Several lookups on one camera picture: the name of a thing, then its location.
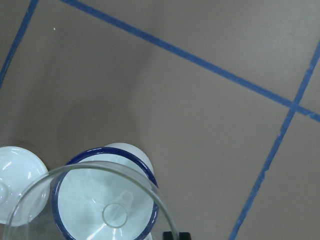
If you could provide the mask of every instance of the black object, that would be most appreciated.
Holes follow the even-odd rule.
[[[172,235],[172,232],[165,231],[163,233],[163,240],[174,240],[174,237]],[[189,232],[180,232],[179,233],[179,240],[192,240],[191,235]]]

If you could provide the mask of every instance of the blue rim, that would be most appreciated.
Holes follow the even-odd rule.
[[[78,154],[74,158],[72,158],[66,165],[76,164],[76,163],[79,163],[83,159],[86,159],[86,158],[94,156],[94,155],[99,155],[99,154],[113,154],[113,155],[122,156],[124,158],[131,160],[132,162],[137,164],[143,170],[143,172],[146,174],[148,179],[154,185],[156,185],[158,187],[155,176],[153,175],[151,170],[148,168],[148,166],[143,161],[141,161],[140,158],[136,157],[132,153],[127,152],[122,149],[119,149],[119,148],[99,147],[99,148],[89,149],[87,151],[84,151],[84,152]],[[52,188],[51,207],[52,207],[54,221],[55,221],[57,227],[59,228],[60,232],[63,234],[63,236],[67,240],[76,240],[65,228],[65,226],[60,218],[59,208],[58,208],[58,195],[59,195],[60,186],[61,186],[65,176],[67,175],[67,173],[68,172],[62,173],[58,177],[58,179],[56,180],[56,182]],[[144,240],[147,237],[147,235],[151,232],[153,226],[156,223],[157,217],[158,217],[158,209],[159,209],[158,205],[154,202],[151,218],[150,218],[148,224],[146,225],[145,229],[140,233],[140,235],[138,237],[136,237],[134,240]]]

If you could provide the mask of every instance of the transparent bowl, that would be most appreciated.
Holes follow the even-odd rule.
[[[122,164],[88,161],[54,169],[29,186],[8,217],[3,239],[162,240],[164,232],[178,240],[157,186]]]

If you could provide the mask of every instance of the blue grid line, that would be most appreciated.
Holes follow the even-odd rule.
[[[9,65],[11,63],[11,60],[14,57],[15,52],[16,52],[16,50],[17,50],[22,38],[25,35],[25,32],[26,32],[26,30],[28,28],[28,25],[30,23],[32,15],[35,12],[37,4],[38,4],[38,0],[31,0],[30,4],[29,4],[29,6],[28,6],[28,8],[26,10],[26,13],[25,13],[24,18],[22,20],[22,23],[21,23],[21,25],[19,27],[19,30],[18,30],[17,34],[15,35],[15,38],[13,40],[13,43],[12,43],[11,48],[9,50],[9,53],[6,56],[4,64],[3,64],[2,69],[0,71],[0,88],[2,87],[2,83],[4,81],[4,78],[5,78],[6,72],[8,70],[8,67],[9,67]]]
[[[132,25],[129,25],[119,19],[116,19],[116,18],[114,18],[104,12],[101,12],[91,6],[88,6],[78,0],[60,0],[60,1],[72,6],[74,8],[77,8],[77,9],[79,9],[79,10],[81,10],[81,11],[83,11],[93,17],[96,17],[104,22],[107,22],[117,28],[120,28],[130,34],[133,34],[136,37],[139,37],[139,38],[141,38],[149,43],[152,43],[162,49],[165,49],[165,50],[167,50],[177,56],[180,56],[183,59],[186,59],[196,65],[199,65],[202,68],[205,68],[215,74],[218,74],[218,75],[220,75],[220,76],[222,76],[222,77],[224,77],[224,78],[226,78],[236,84],[239,84],[239,85],[241,85],[241,86],[243,86],[253,92],[256,92],[264,97],[267,97],[267,98],[269,98],[269,99],[271,99],[271,100],[273,100],[273,101],[275,101],[285,107],[290,108],[292,106],[292,102],[290,100],[288,100],[280,95],[277,95],[272,91],[269,91],[263,87],[260,87],[260,86],[254,84],[244,78],[236,76],[235,74],[233,74],[233,73],[231,73],[231,72],[229,72],[219,66],[216,66],[216,65],[214,65],[214,64],[212,64],[212,63],[210,63],[210,62],[208,62],[208,61],[206,61],[196,55],[193,55],[193,54],[191,54],[191,53],[189,53],[179,47],[176,47],[168,42],[165,42],[165,41],[161,40],[160,38],[152,36],[151,34],[148,34],[148,33],[144,32],[144,31],[142,31]],[[312,111],[310,111],[304,107],[301,107],[301,106],[299,106],[297,108],[297,111],[299,113],[317,121],[317,122],[320,122],[320,115],[315,112],[312,112]]]
[[[299,103],[305,93],[305,90],[310,82],[310,79],[311,79],[311,76],[314,72],[314,69],[315,69],[315,66],[317,64],[317,62],[319,61],[319,57],[320,57],[320,42],[318,43],[317,47],[316,47],[316,50],[313,54],[313,57],[311,59],[311,62],[309,64],[309,68],[307,69],[307,71],[305,72],[305,75],[303,77],[303,80],[301,82],[301,85],[298,89],[298,92],[292,102],[292,105],[284,119],[284,122],[281,126],[281,130],[280,130],[280,134],[279,136],[275,139],[274,143],[273,143],[273,146],[269,152],[269,155],[267,156],[266,158],[266,161],[264,162],[263,164],[263,167],[261,169],[261,172],[259,173],[255,183],[254,183],[254,186],[250,192],[250,195],[248,197],[248,199],[246,200],[246,203],[244,204],[244,207],[232,229],[232,232],[229,236],[229,239],[228,240],[235,240],[236,237],[237,237],[237,234],[238,234],[238,231],[242,225],[242,223],[244,222],[246,216],[248,215],[249,211],[250,211],[250,208],[259,192],[259,189],[260,189],[260,186],[262,184],[262,182],[264,181],[265,179],[265,175],[266,175],[266,172],[268,171],[283,139],[284,139],[284,136],[287,132],[287,129],[288,127],[290,126],[290,123],[295,115],[295,113],[297,112],[298,108],[299,108]]]

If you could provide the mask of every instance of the gray floor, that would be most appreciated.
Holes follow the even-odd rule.
[[[193,240],[319,238],[319,64],[295,96],[320,40],[320,1],[81,2],[136,35],[39,1],[0,90],[1,146],[52,170],[131,143]],[[1,65],[28,5],[0,3]]]

